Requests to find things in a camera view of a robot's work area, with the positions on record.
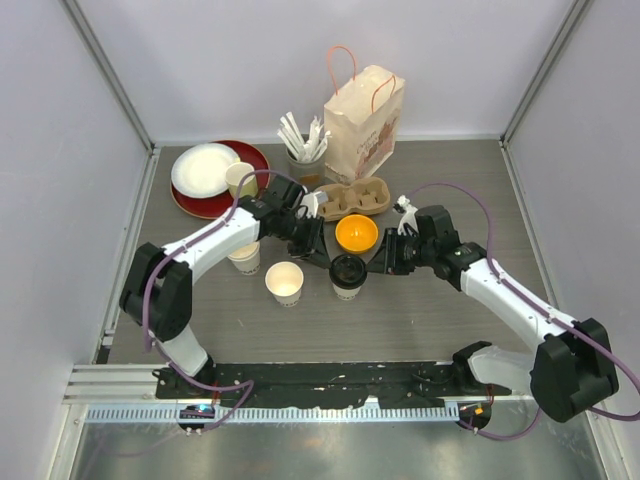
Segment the white paper cup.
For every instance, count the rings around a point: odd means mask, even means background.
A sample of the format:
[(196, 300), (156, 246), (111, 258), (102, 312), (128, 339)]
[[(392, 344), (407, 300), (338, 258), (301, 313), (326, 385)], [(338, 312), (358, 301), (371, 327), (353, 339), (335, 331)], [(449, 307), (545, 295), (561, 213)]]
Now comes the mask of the white paper cup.
[(353, 300), (357, 296), (360, 292), (361, 286), (333, 283), (333, 289), (341, 300), (349, 301)]
[(304, 273), (293, 262), (278, 262), (265, 274), (266, 288), (284, 307), (293, 307), (299, 302), (303, 283)]

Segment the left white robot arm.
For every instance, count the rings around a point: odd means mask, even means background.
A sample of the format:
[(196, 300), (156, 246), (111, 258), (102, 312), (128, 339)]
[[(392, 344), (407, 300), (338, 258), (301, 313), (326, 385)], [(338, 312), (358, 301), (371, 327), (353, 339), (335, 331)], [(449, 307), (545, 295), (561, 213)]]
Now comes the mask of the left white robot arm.
[(138, 247), (119, 306), (141, 326), (145, 344), (154, 344), (179, 373), (178, 386), (200, 399), (215, 381), (215, 363), (189, 326), (193, 286), (209, 269), (242, 247), (264, 237), (287, 243), (291, 257), (328, 268), (324, 219), (328, 201), (287, 177), (276, 177), (257, 197), (243, 196), (216, 221), (163, 247)]

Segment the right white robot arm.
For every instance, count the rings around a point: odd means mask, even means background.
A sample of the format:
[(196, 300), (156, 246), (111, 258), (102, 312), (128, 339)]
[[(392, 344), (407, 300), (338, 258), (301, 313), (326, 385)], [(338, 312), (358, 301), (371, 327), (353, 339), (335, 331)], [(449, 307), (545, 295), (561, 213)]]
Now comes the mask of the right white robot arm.
[(386, 229), (367, 264), (370, 273), (408, 275), (429, 267), (456, 290), (487, 307), (530, 348), (528, 354), (492, 345), (473, 349), (451, 380), (465, 395), (486, 384), (531, 395), (551, 419), (564, 423), (619, 390), (608, 334), (594, 319), (578, 322), (522, 287), (483, 247), (463, 243), (441, 205), (407, 206)]

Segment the stack of white paper cups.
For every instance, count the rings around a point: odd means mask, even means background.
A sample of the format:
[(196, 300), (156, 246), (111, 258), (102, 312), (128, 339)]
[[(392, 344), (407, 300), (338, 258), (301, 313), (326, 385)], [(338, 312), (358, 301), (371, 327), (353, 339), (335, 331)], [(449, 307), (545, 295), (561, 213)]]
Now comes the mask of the stack of white paper cups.
[(253, 275), (260, 268), (260, 243), (253, 242), (228, 256), (234, 267), (243, 275)]

